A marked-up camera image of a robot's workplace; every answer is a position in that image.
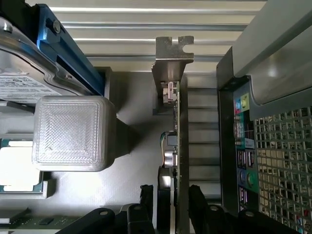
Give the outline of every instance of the screw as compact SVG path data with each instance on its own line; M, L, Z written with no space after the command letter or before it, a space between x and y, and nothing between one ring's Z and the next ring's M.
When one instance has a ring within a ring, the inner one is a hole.
M2 29L8 33L13 32L13 27L10 24L7 24L6 22L4 22L4 26L2 27Z
M66 75L65 79L72 79L73 77L71 75Z
M211 206L211 207L210 207L210 210L212 210L212 211L217 211L217 210L218 210L218 207L217 207L217 206Z
M102 211L101 213L99 213L99 215L107 215L108 212L107 211Z
M246 216L249 216L249 217L253 217L254 216L254 214L252 213L252 212L250 212L250 211L246 211Z
M53 29L56 33L60 33L60 22L58 20L53 21Z

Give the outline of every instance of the perforated metal panel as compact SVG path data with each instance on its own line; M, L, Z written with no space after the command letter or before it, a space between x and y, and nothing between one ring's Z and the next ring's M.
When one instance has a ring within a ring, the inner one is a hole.
M255 121L260 211L303 234L312 231L311 111Z

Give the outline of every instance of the metal expansion slot bracket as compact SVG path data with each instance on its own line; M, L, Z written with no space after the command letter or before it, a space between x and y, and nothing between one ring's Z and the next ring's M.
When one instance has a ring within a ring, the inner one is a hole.
M156 38L156 62L152 66L152 73L158 98L162 98L164 84L181 81L186 64L194 61L194 53L183 51L188 44L194 44L193 36L179 37L178 44L173 44L171 37Z

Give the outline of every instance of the cable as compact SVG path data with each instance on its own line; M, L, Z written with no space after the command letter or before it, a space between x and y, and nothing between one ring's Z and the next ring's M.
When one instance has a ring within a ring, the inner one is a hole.
M165 164L165 153L164 153L164 140L166 138L166 132L163 132L160 135L160 147L161 147L161 154L162 154L162 166Z

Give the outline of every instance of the port label sticker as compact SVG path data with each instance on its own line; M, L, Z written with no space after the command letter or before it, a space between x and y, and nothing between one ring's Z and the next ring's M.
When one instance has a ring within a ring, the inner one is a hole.
M0 99L21 104L36 104L43 96L60 93L28 76L0 77Z
M254 140L245 138L245 148L254 149Z

